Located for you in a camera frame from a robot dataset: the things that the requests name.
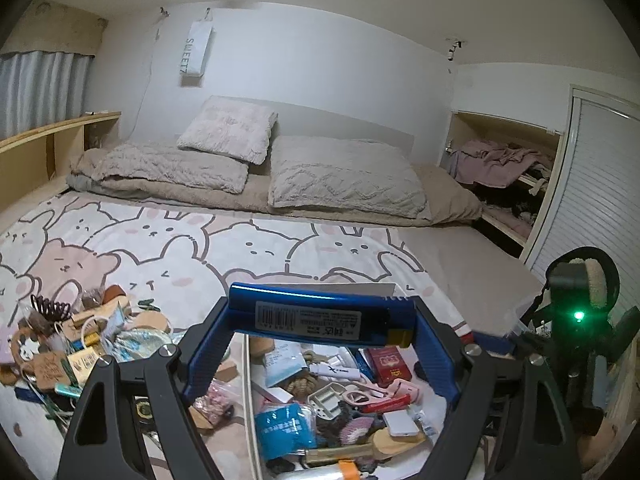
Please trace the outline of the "dark blue lighter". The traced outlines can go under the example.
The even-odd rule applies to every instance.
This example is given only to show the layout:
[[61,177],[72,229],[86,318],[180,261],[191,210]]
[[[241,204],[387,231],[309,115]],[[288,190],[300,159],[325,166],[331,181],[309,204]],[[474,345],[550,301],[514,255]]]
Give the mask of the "dark blue lighter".
[[315,344],[405,347],[416,304],[390,283],[244,284],[229,288],[237,330]]

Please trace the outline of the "wooden rectangular board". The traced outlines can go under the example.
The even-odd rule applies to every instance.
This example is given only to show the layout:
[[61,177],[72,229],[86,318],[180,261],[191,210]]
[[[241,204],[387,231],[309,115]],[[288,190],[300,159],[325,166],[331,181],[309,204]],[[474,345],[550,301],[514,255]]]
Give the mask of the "wooden rectangular board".
[[415,436],[393,437],[388,428],[375,431],[369,439],[373,445],[373,456],[377,460],[389,460],[392,457],[409,452],[425,440],[426,437],[422,432]]

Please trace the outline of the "bag of pink beads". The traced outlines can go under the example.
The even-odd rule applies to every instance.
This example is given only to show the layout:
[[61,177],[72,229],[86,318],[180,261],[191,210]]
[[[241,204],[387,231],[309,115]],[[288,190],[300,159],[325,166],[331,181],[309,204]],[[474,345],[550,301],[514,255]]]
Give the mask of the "bag of pink beads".
[[235,413],[231,390],[223,383],[213,379],[206,393],[199,396],[192,406],[213,426],[232,419]]

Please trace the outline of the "blue floral fabric pouch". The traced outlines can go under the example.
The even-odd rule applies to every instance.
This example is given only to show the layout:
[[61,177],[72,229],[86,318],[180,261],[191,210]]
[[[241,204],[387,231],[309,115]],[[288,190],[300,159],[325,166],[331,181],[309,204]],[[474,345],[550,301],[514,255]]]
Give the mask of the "blue floral fabric pouch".
[[171,344],[168,334],[152,328],[133,328],[120,332],[114,340],[114,357],[118,362],[147,359],[164,344]]

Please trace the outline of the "red cigarette pack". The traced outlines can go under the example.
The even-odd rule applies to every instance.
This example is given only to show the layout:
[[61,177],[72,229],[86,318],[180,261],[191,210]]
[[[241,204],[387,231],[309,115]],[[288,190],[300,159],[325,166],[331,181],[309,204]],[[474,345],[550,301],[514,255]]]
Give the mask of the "red cigarette pack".
[[396,379],[407,382],[412,379],[409,367],[396,347],[367,348],[364,354],[375,372],[376,383],[380,387],[388,387]]

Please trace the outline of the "pink scissors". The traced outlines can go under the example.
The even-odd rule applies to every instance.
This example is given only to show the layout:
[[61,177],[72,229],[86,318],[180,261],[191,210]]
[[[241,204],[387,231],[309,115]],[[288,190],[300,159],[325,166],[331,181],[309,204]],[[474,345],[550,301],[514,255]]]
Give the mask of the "pink scissors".
[[401,396],[408,396],[409,402],[416,402],[421,399],[422,389],[403,379],[396,379],[388,387],[380,387],[372,382],[349,382],[342,393],[342,400],[355,408],[363,408]]

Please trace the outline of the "blue tissue packet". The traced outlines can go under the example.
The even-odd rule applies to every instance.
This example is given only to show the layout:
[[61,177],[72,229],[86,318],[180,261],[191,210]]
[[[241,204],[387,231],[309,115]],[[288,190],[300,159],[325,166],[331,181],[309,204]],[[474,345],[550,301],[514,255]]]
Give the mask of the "blue tissue packet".
[[254,418],[262,458],[275,460],[317,447],[314,410],[299,403],[268,405]]

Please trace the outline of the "bunny print bed blanket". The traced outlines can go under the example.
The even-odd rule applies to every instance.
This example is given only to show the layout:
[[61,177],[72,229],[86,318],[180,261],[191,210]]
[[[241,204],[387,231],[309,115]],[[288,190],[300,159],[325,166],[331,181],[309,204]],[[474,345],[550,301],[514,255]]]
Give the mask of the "bunny print bed blanket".
[[118,285],[176,330],[200,322],[230,284],[390,283],[422,297],[459,335],[469,325],[393,228],[244,219],[151,205],[53,197],[1,233],[1,322],[34,295],[71,302]]

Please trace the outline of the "panda cork coaster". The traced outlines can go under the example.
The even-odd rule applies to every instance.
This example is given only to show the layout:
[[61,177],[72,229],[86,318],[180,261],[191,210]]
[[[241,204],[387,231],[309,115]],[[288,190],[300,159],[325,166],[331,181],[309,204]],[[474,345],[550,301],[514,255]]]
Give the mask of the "panda cork coaster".
[[17,365],[32,362],[35,356],[46,350],[46,341],[31,328],[17,330],[11,339],[11,353]]

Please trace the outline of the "folded beige quilt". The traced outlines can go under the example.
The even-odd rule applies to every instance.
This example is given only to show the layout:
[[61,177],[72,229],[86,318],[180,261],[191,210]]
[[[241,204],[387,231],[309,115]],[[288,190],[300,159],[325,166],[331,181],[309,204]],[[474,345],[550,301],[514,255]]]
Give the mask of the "folded beige quilt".
[[174,196],[195,190],[238,195],[244,191],[244,162],[163,144],[125,143],[92,148],[70,163],[66,183],[76,191],[100,194]]

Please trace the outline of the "large beige quilted pillow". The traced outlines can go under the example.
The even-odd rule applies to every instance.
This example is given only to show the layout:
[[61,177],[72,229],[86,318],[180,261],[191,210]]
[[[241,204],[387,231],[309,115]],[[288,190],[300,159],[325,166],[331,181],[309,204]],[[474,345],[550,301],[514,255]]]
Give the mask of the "large beige quilted pillow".
[[396,146],[371,140],[280,136],[271,148],[268,204],[414,219],[422,183]]

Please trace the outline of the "wooden bedside shelf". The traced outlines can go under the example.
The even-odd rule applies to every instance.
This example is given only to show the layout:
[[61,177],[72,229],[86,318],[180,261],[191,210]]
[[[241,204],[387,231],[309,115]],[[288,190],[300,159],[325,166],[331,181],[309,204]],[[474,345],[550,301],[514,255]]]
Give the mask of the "wooden bedside shelf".
[[108,136],[121,112],[89,113],[1,141],[1,211],[49,184],[64,184],[70,163],[93,140]]

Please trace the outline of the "small fluffy beige pillow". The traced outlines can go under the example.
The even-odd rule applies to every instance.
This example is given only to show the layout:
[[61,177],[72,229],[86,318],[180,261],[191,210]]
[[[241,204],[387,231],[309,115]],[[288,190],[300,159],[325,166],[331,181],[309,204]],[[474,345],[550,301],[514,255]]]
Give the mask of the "small fluffy beige pillow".
[[278,113],[269,106],[211,96],[177,148],[221,155],[259,166],[267,158]]

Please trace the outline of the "grey blue curtain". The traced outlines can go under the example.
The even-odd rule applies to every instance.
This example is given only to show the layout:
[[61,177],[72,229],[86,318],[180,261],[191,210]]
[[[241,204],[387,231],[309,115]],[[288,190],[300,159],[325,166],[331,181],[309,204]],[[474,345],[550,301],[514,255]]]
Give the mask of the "grey blue curtain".
[[79,117],[92,56],[32,51],[1,57],[1,139]]

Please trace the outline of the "white hanging sweet bag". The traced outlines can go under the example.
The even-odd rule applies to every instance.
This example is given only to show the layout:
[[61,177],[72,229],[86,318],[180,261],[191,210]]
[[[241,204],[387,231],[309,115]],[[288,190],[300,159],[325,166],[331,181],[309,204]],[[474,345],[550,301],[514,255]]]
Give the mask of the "white hanging sweet bag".
[[180,60],[180,82],[184,86],[196,84],[205,74],[213,23],[195,21],[191,24]]

